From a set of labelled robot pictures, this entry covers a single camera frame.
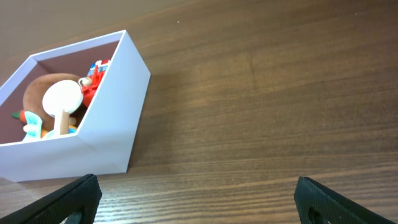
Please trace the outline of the pig face rattle drum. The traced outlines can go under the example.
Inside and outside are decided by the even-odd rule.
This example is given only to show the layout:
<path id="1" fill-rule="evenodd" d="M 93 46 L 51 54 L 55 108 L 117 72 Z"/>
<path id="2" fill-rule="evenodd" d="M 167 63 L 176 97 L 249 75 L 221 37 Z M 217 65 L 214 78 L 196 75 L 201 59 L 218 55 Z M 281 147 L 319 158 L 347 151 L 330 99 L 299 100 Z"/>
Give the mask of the pig face rattle drum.
<path id="1" fill-rule="evenodd" d="M 62 80 L 53 84 L 44 94 L 44 111 L 54 117 L 52 136 L 69 133 L 70 115 L 83 103 L 80 85 L 73 80 Z"/>

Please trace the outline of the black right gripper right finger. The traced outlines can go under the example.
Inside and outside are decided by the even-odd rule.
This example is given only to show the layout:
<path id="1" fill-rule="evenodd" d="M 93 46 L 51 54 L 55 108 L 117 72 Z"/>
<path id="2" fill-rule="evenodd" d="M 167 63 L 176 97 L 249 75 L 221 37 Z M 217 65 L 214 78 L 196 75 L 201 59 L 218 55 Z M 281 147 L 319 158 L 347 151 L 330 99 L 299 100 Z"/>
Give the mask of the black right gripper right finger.
<path id="1" fill-rule="evenodd" d="M 299 177 L 294 192 L 302 224 L 394 224 L 309 177 Z"/>

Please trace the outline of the red toy fire truck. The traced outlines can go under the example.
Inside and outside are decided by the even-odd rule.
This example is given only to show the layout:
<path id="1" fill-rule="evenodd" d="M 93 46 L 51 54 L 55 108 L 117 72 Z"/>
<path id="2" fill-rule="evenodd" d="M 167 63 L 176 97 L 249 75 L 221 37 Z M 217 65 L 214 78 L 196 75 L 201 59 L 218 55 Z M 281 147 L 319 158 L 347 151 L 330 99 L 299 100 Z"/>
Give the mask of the red toy fire truck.
<path id="1" fill-rule="evenodd" d="M 92 102 L 110 63 L 110 60 L 98 60 L 95 63 L 92 63 L 87 76 L 78 80 L 78 84 L 83 94 L 83 104 L 86 107 L 89 107 Z"/>

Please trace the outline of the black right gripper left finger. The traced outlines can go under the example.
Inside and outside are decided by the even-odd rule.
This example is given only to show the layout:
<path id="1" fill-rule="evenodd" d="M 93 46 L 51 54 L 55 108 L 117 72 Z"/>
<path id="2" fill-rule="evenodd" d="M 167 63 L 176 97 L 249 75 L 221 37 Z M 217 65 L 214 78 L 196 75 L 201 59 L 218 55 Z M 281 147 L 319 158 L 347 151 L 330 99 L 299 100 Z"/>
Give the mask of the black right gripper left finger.
<path id="1" fill-rule="evenodd" d="M 87 174 L 3 218 L 4 224 L 94 222 L 102 197 L 97 176 Z"/>

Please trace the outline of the brown plush toy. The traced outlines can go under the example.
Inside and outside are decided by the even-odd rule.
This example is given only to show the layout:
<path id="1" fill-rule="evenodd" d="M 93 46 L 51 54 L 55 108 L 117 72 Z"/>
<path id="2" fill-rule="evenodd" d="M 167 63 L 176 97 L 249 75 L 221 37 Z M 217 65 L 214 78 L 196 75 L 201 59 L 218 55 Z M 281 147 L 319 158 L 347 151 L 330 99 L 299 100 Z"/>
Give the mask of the brown plush toy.
<path id="1" fill-rule="evenodd" d="M 25 89 L 23 95 L 23 110 L 12 114 L 14 119 L 22 121 L 24 124 L 27 123 L 24 112 L 30 111 L 38 115 L 43 123 L 42 129 L 50 131 L 54 126 L 54 118 L 47 114 L 42 106 L 42 99 L 45 92 L 55 83 L 62 80 L 73 80 L 77 82 L 80 79 L 79 76 L 71 73 L 50 73 L 42 75 L 33 80 Z"/>

